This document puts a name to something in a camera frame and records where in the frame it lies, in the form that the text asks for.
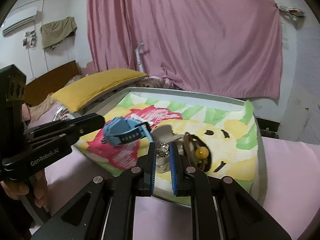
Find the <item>left hand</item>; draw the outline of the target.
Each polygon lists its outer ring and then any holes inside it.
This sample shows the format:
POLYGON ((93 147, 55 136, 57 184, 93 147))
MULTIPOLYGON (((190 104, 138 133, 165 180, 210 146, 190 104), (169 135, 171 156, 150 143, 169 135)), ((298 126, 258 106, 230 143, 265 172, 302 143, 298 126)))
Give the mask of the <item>left hand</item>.
MULTIPOLYGON (((29 193, 29 186, 24 183, 15 183, 12 181, 1 181, 6 194, 14 200, 18 200, 20 196, 29 193)), ((41 170, 35 174, 35 182, 33 183, 34 202, 37 207, 47 207, 48 205, 48 184, 46 180, 45 170, 41 170)))

